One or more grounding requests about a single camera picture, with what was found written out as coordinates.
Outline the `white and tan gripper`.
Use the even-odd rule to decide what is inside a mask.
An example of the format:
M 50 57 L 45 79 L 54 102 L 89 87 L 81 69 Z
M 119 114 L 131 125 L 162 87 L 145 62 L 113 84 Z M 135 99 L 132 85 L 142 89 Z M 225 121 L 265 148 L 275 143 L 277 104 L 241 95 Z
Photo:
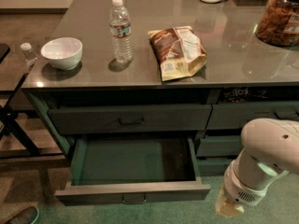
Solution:
M 219 216 L 225 218 L 238 217 L 244 214 L 243 206 L 228 198 L 225 193 L 224 184 L 221 184 L 221 189 L 215 203 L 215 211 Z

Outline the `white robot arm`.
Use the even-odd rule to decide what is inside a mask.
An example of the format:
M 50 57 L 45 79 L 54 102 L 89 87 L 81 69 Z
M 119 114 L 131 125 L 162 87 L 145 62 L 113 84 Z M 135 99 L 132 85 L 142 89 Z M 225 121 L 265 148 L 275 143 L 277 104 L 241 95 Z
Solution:
M 242 151 L 227 167 L 216 213 L 237 217 L 257 205 L 269 186 L 289 173 L 299 174 L 299 122 L 253 119 L 241 132 Z

